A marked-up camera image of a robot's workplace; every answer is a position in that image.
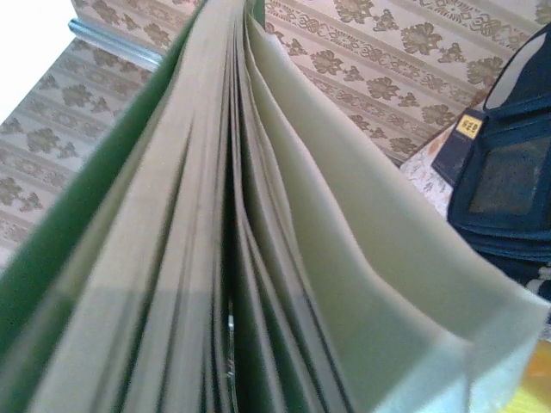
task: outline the white wall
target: white wall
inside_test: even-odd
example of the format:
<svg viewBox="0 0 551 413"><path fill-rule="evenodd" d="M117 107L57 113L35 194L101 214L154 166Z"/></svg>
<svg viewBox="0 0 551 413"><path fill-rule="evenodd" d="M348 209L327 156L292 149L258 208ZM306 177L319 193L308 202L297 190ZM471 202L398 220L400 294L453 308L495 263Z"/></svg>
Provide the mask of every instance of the white wall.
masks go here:
<svg viewBox="0 0 551 413"><path fill-rule="evenodd" d="M0 0L0 123L74 39L71 0Z"/></svg>

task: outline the yellow label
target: yellow label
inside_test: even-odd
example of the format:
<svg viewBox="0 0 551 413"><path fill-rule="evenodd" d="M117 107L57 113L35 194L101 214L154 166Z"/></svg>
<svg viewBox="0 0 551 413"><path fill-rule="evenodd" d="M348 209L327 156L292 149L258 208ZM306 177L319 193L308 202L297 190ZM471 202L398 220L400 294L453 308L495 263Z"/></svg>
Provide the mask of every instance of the yellow label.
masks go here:
<svg viewBox="0 0 551 413"><path fill-rule="evenodd" d="M463 133L465 136L469 137L470 139L474 139L476 138L476 135L479 134L479 130L481 126L482 126L482 120L478 120L473 116L464 114L461 117L461 120L459 121L455 129L457 129L457 131Z"/></svg>

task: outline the open book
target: open book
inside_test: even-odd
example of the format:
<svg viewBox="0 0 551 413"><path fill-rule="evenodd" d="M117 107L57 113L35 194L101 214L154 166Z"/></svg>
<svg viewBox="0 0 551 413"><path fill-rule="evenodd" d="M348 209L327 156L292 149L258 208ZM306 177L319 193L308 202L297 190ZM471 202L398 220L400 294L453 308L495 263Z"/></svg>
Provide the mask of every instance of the open book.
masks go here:
<svg viewBox="0 0 551 413"><path fill-rule="evenodd" d="M511 398L548 303L478 257L250 7L198 8L6 271L1 411L486 413ZM119 169L108 148L127 148Z"/></svg>

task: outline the dark blue bag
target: dark blue bag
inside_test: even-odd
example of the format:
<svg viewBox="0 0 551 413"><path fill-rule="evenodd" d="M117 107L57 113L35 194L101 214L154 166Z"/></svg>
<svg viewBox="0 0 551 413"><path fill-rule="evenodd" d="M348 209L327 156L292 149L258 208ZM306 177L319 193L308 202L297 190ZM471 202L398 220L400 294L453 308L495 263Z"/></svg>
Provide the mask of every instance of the dark blue bag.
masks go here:
<svg viewBox="0 0 551 413"><path fill-rule="evenodd" d="M551 299L551 24L511 58L484 111L448 221L488 261Z"/></svg>

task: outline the mesh pocket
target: mesh pocket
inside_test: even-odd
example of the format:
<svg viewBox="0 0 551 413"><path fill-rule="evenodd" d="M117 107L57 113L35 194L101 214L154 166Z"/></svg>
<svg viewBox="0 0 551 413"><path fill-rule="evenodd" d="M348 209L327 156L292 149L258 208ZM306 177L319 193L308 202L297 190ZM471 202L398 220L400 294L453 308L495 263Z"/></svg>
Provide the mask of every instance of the mesh pocket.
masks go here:
<svg viewBox="0 0 551 413"><path fill-rule="evenodd" d="M471 200L471 213L530 212L551 136L489 151Z"/></svg>

